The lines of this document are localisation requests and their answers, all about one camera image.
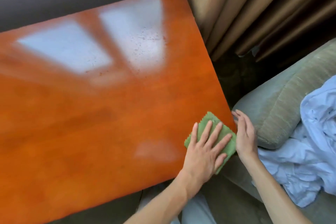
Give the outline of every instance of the leg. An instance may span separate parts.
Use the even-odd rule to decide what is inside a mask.
[[[144,189],[137,211],[144,208],[145,205],[147,205],[154,197],[160,194],[164,189],[165,189],[165,186],[163,184],[158,184],[153,187]],[[180,221],[177,218],[177,216],[172,220],[170,224],[180,224]]]
[[[184,207],[182,224],[216,224],[208,203],[201,192],[198,192]]]

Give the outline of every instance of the orange wooden table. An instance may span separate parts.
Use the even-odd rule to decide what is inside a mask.
[[[175,177],[194,122],[236,127],[187,0],[126,0],[0,34],[1,223]]]

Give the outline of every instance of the green cloth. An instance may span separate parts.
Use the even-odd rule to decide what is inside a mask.
[[[210,130],[210,134],[212,134],[212,132],[214,131],[216,125],[220,122],[220,120],[212,113],[212,112],[208,112],[203,119],[201,120],[201,122],[198,124],[198,131],[197,131],[197,141],[200,140],[201,135],[205,129],[205,126],[207,125],[208,121],[212,120],[212,127]],[[228,133],[232,134],[232,138],[229,141],[229,143],[225,146],[225,148],[221,151],[221,153],[226,153],[227,157],[224,160],[223,164],[217,169],[216,171],[216,175],[218,175],[218,173],[220,172],[220,170],[222,169],[222,167],[224,166],[224,164],[229,160],[229,158],[236,152],[236,134],[232,132],[231,129],[229,129],[229,127],[225,126],[223,124],[223,128],[221,130],[221,132],[218,135],[218,139],[217,141],[214,143],[214,146],[223,139],[223,137],[225,137]],[[188,148],[189,144],[190,144],[190,140],[191,140],[191,133],[188,136],[188,138],[184,141],[184,146],[186,148]]]

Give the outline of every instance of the brown curtain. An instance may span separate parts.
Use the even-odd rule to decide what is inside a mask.
[[[336,0],[189,0],[216,61],[252,51],[259,61],[336,14]]]

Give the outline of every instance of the light blue cloth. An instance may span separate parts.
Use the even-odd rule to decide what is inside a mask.
[[[321,188],[336,195],[336,76],[302,100],[300,114],[300,124],[281,148],[258,152],[292,201],[305,207]]]

